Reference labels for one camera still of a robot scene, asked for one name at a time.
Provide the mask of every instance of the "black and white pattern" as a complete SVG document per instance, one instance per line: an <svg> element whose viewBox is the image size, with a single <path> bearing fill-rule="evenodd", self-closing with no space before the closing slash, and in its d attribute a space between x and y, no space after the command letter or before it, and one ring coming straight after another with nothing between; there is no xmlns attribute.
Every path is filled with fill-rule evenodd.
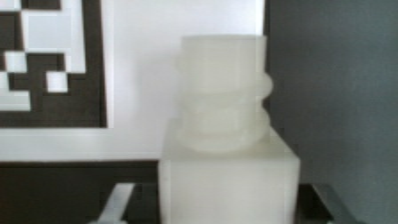
<svg viewBox="0 0 398 224"><path fill-rule="evenodd" d="M107 127L100 0L0 2L6 127Z"/></svg>

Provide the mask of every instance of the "white 3d printed object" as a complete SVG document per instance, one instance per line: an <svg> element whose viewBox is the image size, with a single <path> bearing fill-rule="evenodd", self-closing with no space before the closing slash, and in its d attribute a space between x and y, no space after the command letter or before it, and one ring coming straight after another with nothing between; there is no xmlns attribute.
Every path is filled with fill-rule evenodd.
<svg viewBox="0 0 398 224"><path fill-rule="evenodd" d="M265 37L183 39L182 114L160 159L166 224L292 224L299 158L270 128L262 100Z"/></svg>

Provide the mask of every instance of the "gray background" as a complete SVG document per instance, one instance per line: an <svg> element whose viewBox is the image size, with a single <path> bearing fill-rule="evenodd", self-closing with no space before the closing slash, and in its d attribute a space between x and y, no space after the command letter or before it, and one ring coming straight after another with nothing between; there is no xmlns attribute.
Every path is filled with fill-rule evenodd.
<svg viewBox="0 0 398 224"><path fill-rule="evenodd" d="M368 224L398 220L398 1L272 0L274 127Z"/></svg>

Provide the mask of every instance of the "white wall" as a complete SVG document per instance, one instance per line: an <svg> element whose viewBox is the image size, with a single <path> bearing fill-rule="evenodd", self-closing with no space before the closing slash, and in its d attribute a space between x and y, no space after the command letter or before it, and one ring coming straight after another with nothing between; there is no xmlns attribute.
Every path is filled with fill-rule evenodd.
<svg viewBox="0 0 398 224"><path fill-rule="evenodd" d="M260 0L103 0L107 129L0 129L2 161L157 159L183 35L262 34Z"/></svg>

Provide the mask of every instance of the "white pedestal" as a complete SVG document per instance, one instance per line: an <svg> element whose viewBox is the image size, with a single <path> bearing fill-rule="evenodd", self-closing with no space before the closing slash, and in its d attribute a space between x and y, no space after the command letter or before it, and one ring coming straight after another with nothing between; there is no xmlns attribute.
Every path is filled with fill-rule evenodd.
<svg viewBox="0 0 398 224"><path fill-rule="evenodd" d="M301 161L276 132L224 154L185 149L174 132L160 160L164 224L294 224Z"/></svg>

